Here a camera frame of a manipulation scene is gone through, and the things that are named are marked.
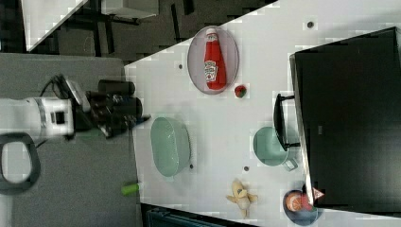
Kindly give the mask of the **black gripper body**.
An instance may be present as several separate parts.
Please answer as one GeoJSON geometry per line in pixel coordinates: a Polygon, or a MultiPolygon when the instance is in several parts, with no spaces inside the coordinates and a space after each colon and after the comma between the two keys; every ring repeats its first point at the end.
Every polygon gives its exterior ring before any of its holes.
{"type": "Polygon", "coordinates": [[[142,101],[134,93],[131,81],[101,79],[96,91],[83,91],[66,79],[64,94],[72,103],[74,132],[98,129],[110,139],[131,130],[129,120],[143,116],[142,101]]]}

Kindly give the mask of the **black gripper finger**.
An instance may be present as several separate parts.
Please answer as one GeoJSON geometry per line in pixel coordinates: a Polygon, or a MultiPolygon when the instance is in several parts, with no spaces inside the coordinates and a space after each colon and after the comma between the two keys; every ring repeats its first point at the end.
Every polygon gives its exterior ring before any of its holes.
{"type": "Polygon", "coordinates": [[[133,129],[135,126],[145,123],[146,121],[150,120],[150,115],[144,115],[142,117],[134,117],[133,119],[129,120],[128,127],[133,129]]]}

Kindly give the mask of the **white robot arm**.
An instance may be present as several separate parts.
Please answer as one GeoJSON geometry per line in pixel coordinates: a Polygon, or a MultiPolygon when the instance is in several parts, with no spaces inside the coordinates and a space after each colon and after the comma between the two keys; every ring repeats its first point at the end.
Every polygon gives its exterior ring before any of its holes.
{"type": "Polygon", "coordinates": [[[102,79],[95,91],[84,91],[77,82],[56,75],[45,86],[53,96],[1,100],[3,135],[21,133],[39,142],[55,137],[70,140],[79,132],[98,129],[113,138],[150,120],[130,81],[102,79]]]}

